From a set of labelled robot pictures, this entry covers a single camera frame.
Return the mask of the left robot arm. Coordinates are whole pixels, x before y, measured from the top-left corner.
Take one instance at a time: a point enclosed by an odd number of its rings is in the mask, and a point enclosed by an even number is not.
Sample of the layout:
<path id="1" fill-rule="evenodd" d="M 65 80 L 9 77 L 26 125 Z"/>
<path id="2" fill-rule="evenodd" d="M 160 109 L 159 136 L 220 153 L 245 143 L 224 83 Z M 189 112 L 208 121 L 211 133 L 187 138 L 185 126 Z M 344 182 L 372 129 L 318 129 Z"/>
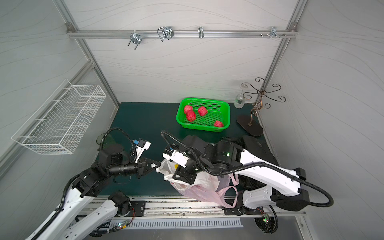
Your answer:
<path id="1" fill-rule="evenodd" d="M 105 141 L 113 131 L 121 132 L 131 144 L 126 152 L 120 144 L 105 145 Z M 99 193 L 116 180 L 117 176 L 136 176 L 137 179 L 149 174 L 160 166 L 160 163 L 143 158 L 142 154 L 151 146 L 149 141 L 131 140 L 120 128 L 109 129 L 99 144 L 99 159 L 91 167 L 72 177 L 65 185 L 60 204 L 46 220 L 28 236 L 29 240 L 77 240 L 91 233 L 98 233 L 101 225 L 108 219 L 118 216 L 136 215 L 131 200 L 121 191 L 111 194 L 102 205 L 92 213 L 69 224 Z"/>

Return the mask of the white plastic bag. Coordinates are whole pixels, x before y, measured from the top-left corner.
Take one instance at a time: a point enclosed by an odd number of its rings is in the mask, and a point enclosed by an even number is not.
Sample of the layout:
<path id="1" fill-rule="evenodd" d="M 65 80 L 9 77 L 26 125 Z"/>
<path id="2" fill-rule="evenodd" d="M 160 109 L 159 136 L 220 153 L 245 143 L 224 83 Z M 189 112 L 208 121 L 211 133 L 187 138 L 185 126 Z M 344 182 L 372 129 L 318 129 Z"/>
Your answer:
<path id="1" fill-rule="evenodd" d="M 157 173 L 163 174 L 164 180 L 168 181 L 179 193 L 187 194 L 203 192 L 216 192 L 220 181 L 218 177 L 209 175 L 206 172 L 200 172 L 196 175 L 189 175 L 178 164 L 164 159 Z"/>

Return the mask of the pink plastic bag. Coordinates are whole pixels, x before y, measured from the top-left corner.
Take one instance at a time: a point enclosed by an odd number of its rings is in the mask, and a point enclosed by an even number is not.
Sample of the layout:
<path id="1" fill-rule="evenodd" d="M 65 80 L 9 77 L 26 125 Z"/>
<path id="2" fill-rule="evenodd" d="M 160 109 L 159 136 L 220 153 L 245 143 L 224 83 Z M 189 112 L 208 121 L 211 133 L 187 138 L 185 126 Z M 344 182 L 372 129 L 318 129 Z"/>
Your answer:
<path id="1" fill-rule="evenodd" d="M 207 183 L 215 183 L 217 182 L 217 189 L 213 190 L 212 187 L 204 187 L 202 184 L 198 185 L 185 185 L 176 183 L 175 181 L 171 181 L 171 185 L 184 197 L 188 197 L 191 199 L 198 200 L 200 202 L 207 203 L 215 203 L 221 207 L 227 209 L 233 209 L 237 205 L 238 201 L 238 190 L 236 188 L 239 185 L 239 176 L 237 174 L 230 174 L 228 177 L 224 177 L 224 187 L 219 187 L 220 181 L 218 178 L 209 177 L 209 182 Z M 233 189 L 235 191 L 235 200 L 232 204 L 229 204 L 225 201 L 225 195 L 228 190 Z"/>

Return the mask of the black plastic bag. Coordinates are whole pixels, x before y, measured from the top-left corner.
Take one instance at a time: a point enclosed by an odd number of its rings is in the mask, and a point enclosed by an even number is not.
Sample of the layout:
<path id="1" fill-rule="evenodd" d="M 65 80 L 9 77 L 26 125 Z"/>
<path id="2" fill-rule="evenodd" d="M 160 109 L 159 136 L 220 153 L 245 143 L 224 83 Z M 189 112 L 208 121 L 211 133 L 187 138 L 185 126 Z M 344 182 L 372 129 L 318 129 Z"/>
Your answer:
<path id="1" fill-rule="evenodd" d="M 268 145 L 265 141 L 257 139 L 252 136 L 241 136 L 241 137 L 223 137 L 221 140 L 228 141 L 240 145 L 245 150 L 249 151 L 252 155 L 267 161 L 270 164 L 279 166 L 278 161 L 271 153 Z M 239 175 L 240 186 L 243 190 L 252 191 L 266 186 L 266 184 L 251 179 L 246 176 Z"/>

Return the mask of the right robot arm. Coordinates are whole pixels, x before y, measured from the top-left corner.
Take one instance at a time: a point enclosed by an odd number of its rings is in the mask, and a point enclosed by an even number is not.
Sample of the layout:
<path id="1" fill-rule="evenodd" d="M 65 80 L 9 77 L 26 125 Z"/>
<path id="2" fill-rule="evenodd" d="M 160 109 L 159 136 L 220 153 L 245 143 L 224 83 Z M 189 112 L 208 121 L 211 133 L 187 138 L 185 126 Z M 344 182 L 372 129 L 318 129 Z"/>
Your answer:
<path id="1" fill-rule="evenodd" d="M 264 206 L 298 212 L 334 203 L 329 193 L 307 182 L 303 169 L 287 170 L 261 159 L 262 147 L 253 137 L 211 144 L 197 136 L 178 140 L 166 131 L 161 136 L 167 147 L 158 172 L 186 197 L 238 214 Z"/>

